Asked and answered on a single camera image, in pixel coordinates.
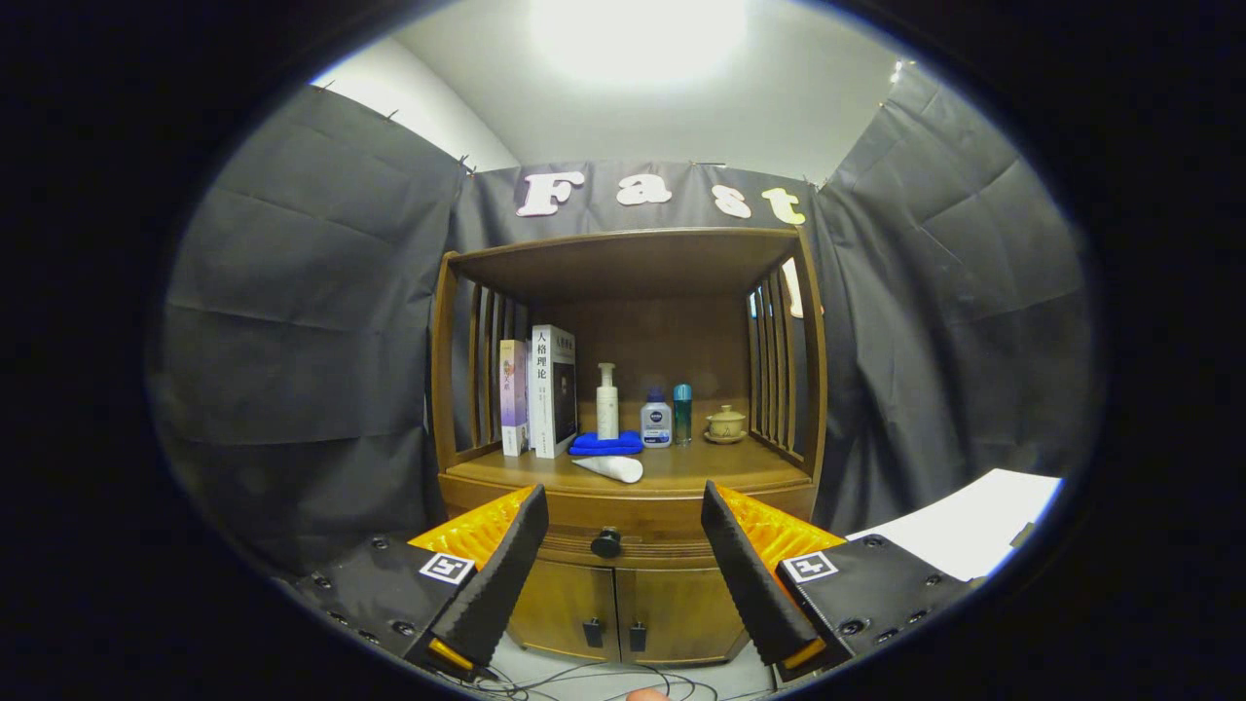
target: orange gripper pad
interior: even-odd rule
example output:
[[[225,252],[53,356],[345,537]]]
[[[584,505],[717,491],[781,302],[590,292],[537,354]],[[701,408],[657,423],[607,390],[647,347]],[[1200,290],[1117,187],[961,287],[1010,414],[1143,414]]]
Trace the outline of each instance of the orange gripper pad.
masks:
[[[758,553],[758,558],[766,565],[770,576],[775,578],[782,591],[787,591],[787,588],[775,573],[781,560],[847,543],[837,535],[811,527],[796,517],[785,514],[734,489],[714,487],[723,497],[723,502],[726,502],[726,507],[735,517],[735,522],[740,524],[740,529],[744,530],[744,535],[748,537],[753,549]]]
[[[533,489],[536,486],[525,487],[493,499],[406,543],[434,553],[475,560],[476,572],[480,572],[497,550],[520,507]]]

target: wooden cabinet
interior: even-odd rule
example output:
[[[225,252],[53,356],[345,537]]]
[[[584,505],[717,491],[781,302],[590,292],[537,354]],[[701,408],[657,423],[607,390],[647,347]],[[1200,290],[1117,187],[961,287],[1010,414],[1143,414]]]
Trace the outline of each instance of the wooden cabinet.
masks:
[[[700,528],[701,497],[713,479],[797,518],[812,513],[826,355],[821,315],[795,319],[787,311],[787,260],[795,260],[801,305],[820,308],[799,228],[649,229],[446,253],[434,310],[431,396],[446,510],[455,517],[535,483],[548,501],[549,529],[511,618],[521,645],[645,664],[723,661],[743,646],[744,626]],[[533,322],[576,336],[581,432],[597,428],[597,365],[611,362],[621,431],[639,428],[649,387],[663,387],[670,400],[672,387],[687,382],[693,445],[635,456],[644,477],[634,484],[584,471],[567,454],[502,456],[496,345],[527,337]],[[797,322],[804,332],[794,329]],[[459,346],[457,324],[467,324]],[[459,418],[470,427],[467,446],[456,438],[456,397]],[[807,398],[805,407],[799,397]],[[739,443],[701,438],[705,417],[721,405],[749,416]],[[589,550],[606,527],[622,537],[622,552],[611,559]],[[601,647],[589,645],[583,628],[594,618]],[[633,651],[637,624],[644,646]]]
[[[748,641],[716,568],[617,569],[614,586],[624,662],[721,662],[735,657]],[[630,633],[637,625],[644,626],[643,644],[633,646],[640,642]]]
[[[594,646],[596,641],[584,630],[592,621],[597,621],[601,646]],[[507,631],[526,647],[593,661],[617,661],[613,572],[538,560],[523,585]]]
[[[748,641],[715,568],[635,570],[548,560],[533,565],[507,631],[526,647],[650,665],[723,662]]]

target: floor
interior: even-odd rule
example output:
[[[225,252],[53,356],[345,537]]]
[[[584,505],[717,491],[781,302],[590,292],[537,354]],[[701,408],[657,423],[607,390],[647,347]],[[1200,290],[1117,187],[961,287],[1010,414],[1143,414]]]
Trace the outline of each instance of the floor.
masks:
[[[667,691],[667,682],[655,672],[624,664],[597,664],[581,667],[567,657],[549,655],[537,650],[522,650],[508,636],[502,636],[493,652],[491,666],[508,676],[516,685],[540,684],[530,691],[527,701],[618,701],[629,691],[654,687]],[[705,667],[660,667],[670,682],[669,696],[673,701],[750,701],[771,694],[775,689],[770,669],[761,664],[758,651],[749,642],[730,662]],[[557,679],[545,681],[551,676]],[[698,682],[697,686],[679,677]],[[482,682],[482,690],[503,690],[503,682]],[[525,701],[523,692],[515,696]]]

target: blue towel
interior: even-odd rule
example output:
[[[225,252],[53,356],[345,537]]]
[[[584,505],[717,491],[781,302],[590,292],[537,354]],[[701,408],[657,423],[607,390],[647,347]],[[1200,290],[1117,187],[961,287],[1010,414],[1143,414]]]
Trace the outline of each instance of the blue towel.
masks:
[[[634,431],[624,431],[614,441],[601,441],[596,433],[582,433],[567,449],[572,456],[633,456],[640,451],[644,451],[644,443]]]

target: cabinet door handle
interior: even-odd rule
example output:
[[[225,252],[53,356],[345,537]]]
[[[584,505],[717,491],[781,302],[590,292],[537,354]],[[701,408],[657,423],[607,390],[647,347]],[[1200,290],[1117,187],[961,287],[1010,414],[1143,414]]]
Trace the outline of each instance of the cabinet door handle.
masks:
[[[602,621],[596,618],[584,621],[584,644],[589,647],[604,647],[602,642]]]
[[[644,652],[644,644],[645,640],[648,639],[648,629],[644,628],[644,624],[638,623],[634,626],[632,626],[630,633],[632,633],[632,651]]]

